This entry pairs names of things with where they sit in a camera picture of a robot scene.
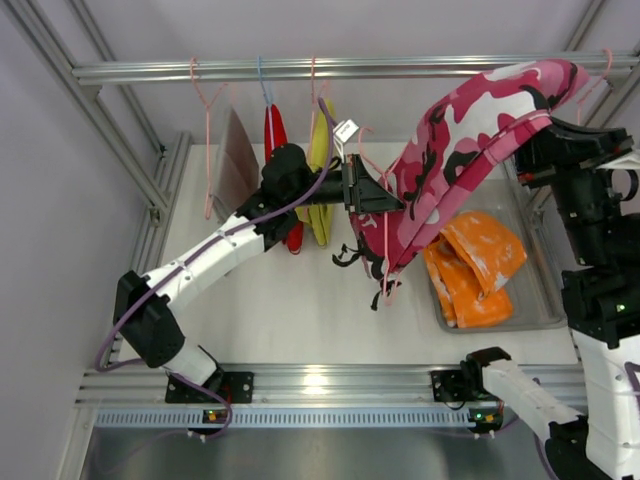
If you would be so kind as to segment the pink hanger with patterned trousers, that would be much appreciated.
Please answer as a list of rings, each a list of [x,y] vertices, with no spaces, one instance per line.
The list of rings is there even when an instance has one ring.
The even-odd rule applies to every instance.
[[[367,156],[363,146],[364,134],[373,133],[373,132],[374,132],[374,129],[369,126],[363,126],[360,128],[358,137],[357,137],[358,153],[360,154],[364,162],[367,163],[369,166],[371,166],[380,175],[380,178],[383,180],[383,186],[384,186],[385,192],[389,193],[389,186],[390,186],[390,182],[388,178],[389,171],[383,170],[373,160],[371,160]],[[383,269],[383,279],[382,279],[382,295],[383,295],[384,304],[387,307],[390,307],[393,305],[394,300],[396,298],[396,294],[397,294],[396,290],[398,288],[399,282],[397,280],[390,282],[389,280],[390,272],[391,272],[391,264],[390,264],[390,252],[389,252],[390,229],[389,229],[388,213],[383,214],[383,234],[384,234],[384,237],[383,237],[384,269]]]

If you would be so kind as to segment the orange white trousers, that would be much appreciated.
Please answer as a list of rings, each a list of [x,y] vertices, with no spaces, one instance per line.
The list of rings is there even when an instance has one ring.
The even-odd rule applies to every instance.
[[[527,261],[509,228],[482,211],[465,211],[423,250],[445,325],[491,328],[514,313],[505,285]]]

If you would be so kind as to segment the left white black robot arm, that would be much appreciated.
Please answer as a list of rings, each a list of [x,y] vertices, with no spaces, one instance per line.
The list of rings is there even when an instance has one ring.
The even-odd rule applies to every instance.
[[[303,149],[275,148],[259,188],[209,237],[177,259],[144,275],[118,281],[114,327],[148,367],[188,387],[215,395],[224,371],[203,347],[186,339],[179,312],[244,261],[285,239],[298,221],[297,206],[341,203],[356,214],[401,212],[403,202],[385,189],[358,158],[314,172]]]

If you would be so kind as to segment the pink patterned trousers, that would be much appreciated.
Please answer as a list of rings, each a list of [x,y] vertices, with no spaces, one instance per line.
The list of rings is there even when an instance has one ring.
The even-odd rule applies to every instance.
[[[518,63],[477,74],[420,119],[389,171],[389,191],[405,208],[389,213],[393,282],[463,206],[471,193],[519,147],[552,123],[553,111],[590,80],[565,59]],[[361,263],[382,291],[383,214],[353,214],[356,245],[332,261]]]

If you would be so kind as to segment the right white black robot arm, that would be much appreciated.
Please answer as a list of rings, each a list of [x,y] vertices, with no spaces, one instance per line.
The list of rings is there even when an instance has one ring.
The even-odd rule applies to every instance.
[[[501,348],[460,364],[468,390],[504,401],[541,442],[560,479],[639,475],[639,217],[623,214],[612,165],[628,159],[623,128],[553,121],[515,155],[521,184],[550,188],[575,271],[562,275],[567,324],[579,351],[588,410],[568,407]]]

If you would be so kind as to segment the pink hanger with orange trousers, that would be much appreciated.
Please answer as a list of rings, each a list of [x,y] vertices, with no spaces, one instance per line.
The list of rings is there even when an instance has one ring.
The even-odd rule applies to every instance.
[[[601,83],[607,80],[609,73],[611,71],[613,65],[613,52],[610,48],[603,48],[602,52],[606,55],[607,65],[603,72],[600,74],[598,79],[584,92],[584,94],[576,101],[577,109],[576,109],[576,123],[578,125],[582,124],[582,112],[584,108],[584,104],[587,99],[592,95],[593,91],[600,86]]]

